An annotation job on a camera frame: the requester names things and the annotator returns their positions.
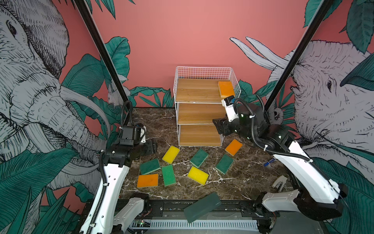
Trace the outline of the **orange sponge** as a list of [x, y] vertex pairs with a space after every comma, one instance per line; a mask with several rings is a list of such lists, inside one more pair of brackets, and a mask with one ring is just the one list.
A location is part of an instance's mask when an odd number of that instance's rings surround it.
[[137, 188], [148, 188], [158, 186], [159, 174], [139, 175]]
[[242, 148], [243, 144], [238, 140], [234, 139], [226, 148], [225, 151], [231, 155], [235, 156], [235, 154]]
[[220, 98], [224, 99], [229, 96], [234, 96], [234, 88], [231, 81], [219, 81], [218, 82]]

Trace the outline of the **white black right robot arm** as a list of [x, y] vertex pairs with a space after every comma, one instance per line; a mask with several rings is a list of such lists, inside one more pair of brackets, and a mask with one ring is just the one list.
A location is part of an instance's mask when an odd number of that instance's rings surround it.
[[226, 117], [213, 119], [218, 134], [236, 133], [280, 161], [302, 184], [285, 193], [264, 193], [254, 204], [264, 212], [299, 212], [324, 221], [342, 216], [348, 187], [325, 174], [303, 151], [294, 135], [279, 124], [271, 124], [264, 106], [229, 96], [222, 99]]

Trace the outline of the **white ribbed front rail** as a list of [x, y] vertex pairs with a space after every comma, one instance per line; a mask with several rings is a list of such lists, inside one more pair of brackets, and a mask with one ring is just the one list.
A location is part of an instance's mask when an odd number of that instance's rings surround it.
[[133, 230], [241, 230], [258, 231], [256, 220], [196, 220], [188, 223], [181, 219], [134, 220], [129, 228]]

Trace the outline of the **dark green sponge left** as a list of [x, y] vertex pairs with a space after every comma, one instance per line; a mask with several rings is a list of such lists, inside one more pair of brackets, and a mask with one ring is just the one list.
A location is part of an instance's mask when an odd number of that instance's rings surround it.
[[150, 161], [147, 161], [145, 163], [142, 163], [139, 166], [140, 174], [141, 175], [148, 175], [152, 172], [155, 172], [161, 168], [159, 160], [158, 159], [153, 159]]

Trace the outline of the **dark green sponge right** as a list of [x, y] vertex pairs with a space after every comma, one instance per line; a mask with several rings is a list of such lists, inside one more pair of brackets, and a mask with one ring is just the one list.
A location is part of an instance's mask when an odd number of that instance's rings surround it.
[[222, 174], [226, 174], [231, 167], [232, 163], [234, 162], [234, 159], [231, 158], [228, 155], [224, 155], [221, 160], [218, 162], [218, 164], [215, 166], [215, 168]]

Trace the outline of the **blue marker pen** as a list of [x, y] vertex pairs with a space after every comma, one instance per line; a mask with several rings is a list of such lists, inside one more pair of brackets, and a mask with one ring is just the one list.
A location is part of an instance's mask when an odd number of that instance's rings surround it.
[[263, 164], [263, 166], [264, 166], [264, 167], [267, 167], [267, 166], [269, 166], [270, 164], [274, 163], [275, 161], [276, 161], [276, 159], [275, 159], [275, 158], [272, 158], [271, 160], [265, 162], [265, 163]]

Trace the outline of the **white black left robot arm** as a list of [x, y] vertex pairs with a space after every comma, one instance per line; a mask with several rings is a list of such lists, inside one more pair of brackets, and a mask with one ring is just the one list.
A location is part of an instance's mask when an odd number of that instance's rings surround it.
[[80, 228], [81, 234], [123, 234], [134, 219], [152, 210], [149, 196], [138, 193], [119, 212], [115, 212], [132, 162], [157, 152], [157, 143], [146, 139], [145, 134], [143, 124], [124, 126], [120, 138], [99, 154], [101, 182], [90, 212]]

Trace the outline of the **large dark green foam block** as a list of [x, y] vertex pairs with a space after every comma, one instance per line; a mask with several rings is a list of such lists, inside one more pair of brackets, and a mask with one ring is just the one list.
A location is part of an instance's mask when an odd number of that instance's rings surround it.
[[184, 215], [188, 223], [193, 223], [205, 214], [213, 211], [222, 204], [216, 192], [198, 200], [184, 209]]

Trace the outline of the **yellow sponge front centre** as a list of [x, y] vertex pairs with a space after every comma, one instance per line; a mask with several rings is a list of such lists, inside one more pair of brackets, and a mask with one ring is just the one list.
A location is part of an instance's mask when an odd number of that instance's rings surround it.
[[188, 177], [201, 185], [205, 185], [209, 174], [193, 166], [188, 173]]

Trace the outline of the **yellow sponge near shelf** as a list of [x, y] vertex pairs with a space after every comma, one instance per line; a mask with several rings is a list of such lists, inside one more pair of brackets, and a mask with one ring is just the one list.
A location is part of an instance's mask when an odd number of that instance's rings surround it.
[[171, 146], [167, 152], [164, 154], [162, 160], [165, 161], [166, 163], [168, 164], [173, 164], [175, 158], [177, 157], [177, 155], [179, 154], [180, 152], [180, 149], [175, 147], [175, 146]]

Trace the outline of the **bright green sponge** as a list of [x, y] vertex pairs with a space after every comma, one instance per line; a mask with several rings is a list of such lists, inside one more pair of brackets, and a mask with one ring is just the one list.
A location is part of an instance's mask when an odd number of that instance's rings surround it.
[[164, 166], [161, 170], [165, 187], [176, 183], [173, 165]]

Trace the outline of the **white stapler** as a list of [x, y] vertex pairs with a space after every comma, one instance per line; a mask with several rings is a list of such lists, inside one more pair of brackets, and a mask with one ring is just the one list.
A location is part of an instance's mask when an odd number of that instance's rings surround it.
[[286, 184], [288, 178], [284, 175], [281, 175], [279, 176], [272, 184], [272, 188], [274, 189], [277, 189], [278, 190], [278, 193], [280, 193], [283, 188], [284, 188], [284, 185]]

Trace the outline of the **dark green sponge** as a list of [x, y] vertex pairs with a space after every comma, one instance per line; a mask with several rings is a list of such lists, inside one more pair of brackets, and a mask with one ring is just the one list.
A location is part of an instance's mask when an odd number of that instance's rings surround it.
[[199, 149], [196, 154], [190, 160], [191, 164], [196, 167], [200, 168], [200, 166], [204, 163], [206, 158], [208, 157], [208, 153], [203, 149]]
[[148, 175], [152, 172], [155, 172], [161, 168], [159, 160], [158, 159], [153, 159], [150, 161], [147, 161], [145, 163], [142, 163], [139, 166], [140, 174], [141, 175]]
[[234, 159], [231, 158], [228, 155], [224, 155], [221, 160], [218, 162], [218, 164], [215, 166], [215, 168], [222, 174], [226, 174], [231, 167], [232, 163], [234, 162]]

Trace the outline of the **dark green sponge centre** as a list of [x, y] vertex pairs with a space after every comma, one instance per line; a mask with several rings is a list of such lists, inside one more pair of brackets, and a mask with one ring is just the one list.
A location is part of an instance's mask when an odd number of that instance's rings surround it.
[[196, 167], [200, 168], [200, 166], [204, 163], [206, 158], [208, 157], [208, 153], [203, 149], [199, 149], [196, 154], [190, 160], [191, 164]]

